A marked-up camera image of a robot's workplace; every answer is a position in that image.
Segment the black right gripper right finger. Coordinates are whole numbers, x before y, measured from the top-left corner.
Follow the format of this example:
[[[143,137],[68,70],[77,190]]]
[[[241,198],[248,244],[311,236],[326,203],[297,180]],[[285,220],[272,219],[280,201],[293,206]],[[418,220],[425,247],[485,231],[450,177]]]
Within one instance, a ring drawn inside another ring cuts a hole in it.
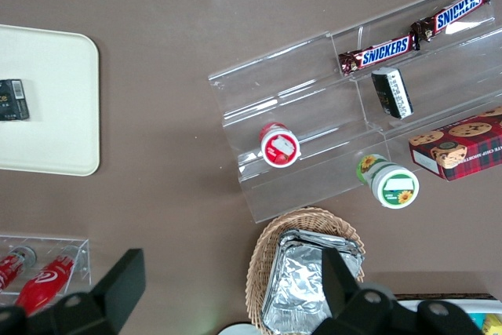
[[[424,300],[403,307],[379,285],[361,287],[336,249],[322,251],[322,288],[331,316],[314,334],[481,334],[460,307]]]

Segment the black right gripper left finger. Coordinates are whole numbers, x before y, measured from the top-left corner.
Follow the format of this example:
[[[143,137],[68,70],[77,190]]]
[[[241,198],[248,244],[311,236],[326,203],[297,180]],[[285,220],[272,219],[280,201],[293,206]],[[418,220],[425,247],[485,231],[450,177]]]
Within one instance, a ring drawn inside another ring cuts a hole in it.
[[[23,308],[1,309],[2,334],[118,334],[146,289],[144,251],[128,249],[89,291],[69,294],[28,316]]]

